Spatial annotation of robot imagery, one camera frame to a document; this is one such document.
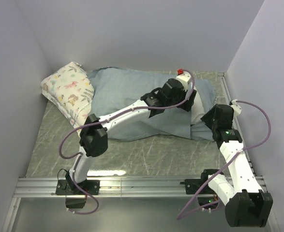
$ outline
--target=gray wall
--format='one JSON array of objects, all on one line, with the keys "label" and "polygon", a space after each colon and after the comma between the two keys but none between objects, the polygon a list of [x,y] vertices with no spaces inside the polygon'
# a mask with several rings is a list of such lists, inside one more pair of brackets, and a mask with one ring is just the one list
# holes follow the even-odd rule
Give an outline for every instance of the gray wall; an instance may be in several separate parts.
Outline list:
[{"label": "gray wall", "polygon": [[[258,104],[271,119],[269,141],[250,156],[273,195],[284,231],[284,0],[264,2],[228,69],[227,81],[233,97]],[[240,123],[247,144],[267,133],[264,117],[253,108],[243,108]]]},{"label": "gray wall", "polygon": [[15,2],[0,0],[0,229],[26,173],[46,106],[40,81],[50,73]]},{"label": "gray wall", "polygon": [[15,0],[54,70],[226,71],[263,0]]}]

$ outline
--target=white connector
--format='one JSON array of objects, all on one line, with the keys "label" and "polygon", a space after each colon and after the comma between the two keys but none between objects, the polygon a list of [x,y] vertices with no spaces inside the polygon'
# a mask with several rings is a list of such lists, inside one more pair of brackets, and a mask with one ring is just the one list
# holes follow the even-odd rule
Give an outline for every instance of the white connector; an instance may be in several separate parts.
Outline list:
[{"label": "white connector", "polygon": [[232,109],[234,110],[234,117],[237,117],[241,114],[242,112],[242,108],[240,107],[240,105],[237,103],[237,99],[234,99],[231,101],[230,105],[232,107]]}]

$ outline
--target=pillow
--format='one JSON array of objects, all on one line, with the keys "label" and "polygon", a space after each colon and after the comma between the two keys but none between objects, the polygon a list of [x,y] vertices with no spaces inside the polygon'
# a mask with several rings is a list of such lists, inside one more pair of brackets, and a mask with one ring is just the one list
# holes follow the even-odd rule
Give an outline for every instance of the pillow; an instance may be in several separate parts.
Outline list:
[{"label": "pillow", "polygon": [[93,99],[93,87],[86,72],[71,62],[41,82],[42,94],[52,101],[76,128],[86,121]]},{"label": "pillow", "polygon": [[[140,99],[145,93],[157,87],[162,87],[168,79],[175,78],[175,75],[108,67],[89,72],[88,78],[95,89],[91,113],[102,116],[127,107]],[[203,93],[199,89],[201,83],[206,82],[211,86],[207,80],[195,80],[195,86],[199,95],[211,95],[209,92]],[[213,103],[208,104],[207,101],[203,102],[207,98],[213,98],[214,100],[215,96],[200,97],[203,112],[207,112],[213,105]],[[190,139],[191,113],[179,108],[165,110],[162,114],[135,122],[126,128],[120,129],[119,133],[110,138],[133,141],[155,134],[170,134]]]}]

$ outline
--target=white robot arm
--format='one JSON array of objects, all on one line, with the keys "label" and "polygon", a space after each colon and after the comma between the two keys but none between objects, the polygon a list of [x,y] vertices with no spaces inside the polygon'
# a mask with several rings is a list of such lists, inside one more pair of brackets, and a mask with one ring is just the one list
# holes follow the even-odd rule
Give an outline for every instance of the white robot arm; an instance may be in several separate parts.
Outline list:
[{"label": "white robot arm", "polygon": [[[241,113],[237,100],[230,105],[215,105],[201,120],[212,130],[213,139],[229,163],[228,166],[233,186],[229,184],[223,173],[216,175],[208,183],[225,205],[225,217],[231,227],[264,227],[273,204],[270,193],[264,192],[256,181],[249,166],[244,144],[238,130],[232,128],[234,116]],[[219,170],[204,170],[201,183]]]},{"label": "white robot arm", "polygon": [[[84,128],[80,133],[81,153],[76,158],[73,167],[66,175],[66,180],[72,191],[79,192],[73,182],[73,173],[75,181],[80,186],[87,179],[87,173],[91,167],[94,157],[103,154],[107,150],[107,139],[109,136],[117,133],[119,128],[123,128],[133,122],[150,118],[157,114],[163,113],[164,109],[152,109],[152,107],[169,107],[182,102],[189,90],[192,88],[191,75],[188,72],[179,70],[175,79],[169,79],[162,88],[156,88],[152,92],[145,94],[140,100],[132,105],[123,108],[109,115],[88,116],[85,124],[94,122],[103,122],[101,125]],[[197,91],[193,90],[188,100],[179,106],[185,111],[190,111],[194,103]]]}]

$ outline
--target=blue blanket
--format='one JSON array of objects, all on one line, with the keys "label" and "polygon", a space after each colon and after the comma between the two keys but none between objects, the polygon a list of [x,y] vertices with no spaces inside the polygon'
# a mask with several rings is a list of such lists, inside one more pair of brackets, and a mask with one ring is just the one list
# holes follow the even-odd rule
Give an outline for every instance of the blue blanket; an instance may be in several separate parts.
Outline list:
[{"label": "blue blanket", "polygon": [[[89,72],[88,78],[95,90],[91,113],[102,116],[127,107],[145,93],[162,87],[168,79],[175,78],[175,75],[107,67]],[[196,79],[195,86],[207,112],[214,105],[215,91],[208,80]],[[190,124],[191,113],[174,108],[122,128],[111,138],[133,141],[155,134],[165,134],[212,140],[211,131],[203,122],[193,126]]]}]

